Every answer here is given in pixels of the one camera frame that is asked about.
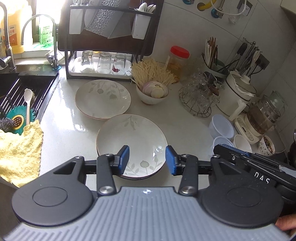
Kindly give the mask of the right hand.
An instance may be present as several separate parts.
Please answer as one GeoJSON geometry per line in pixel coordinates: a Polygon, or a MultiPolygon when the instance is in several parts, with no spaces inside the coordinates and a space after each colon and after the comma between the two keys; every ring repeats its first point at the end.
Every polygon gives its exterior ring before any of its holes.
{"type": "Polygon", "coordinates": [[[296,214],[279,217],[275,225],[282,231],[288,232],[290,236],[295,235],[296,231],[296,214]]]}

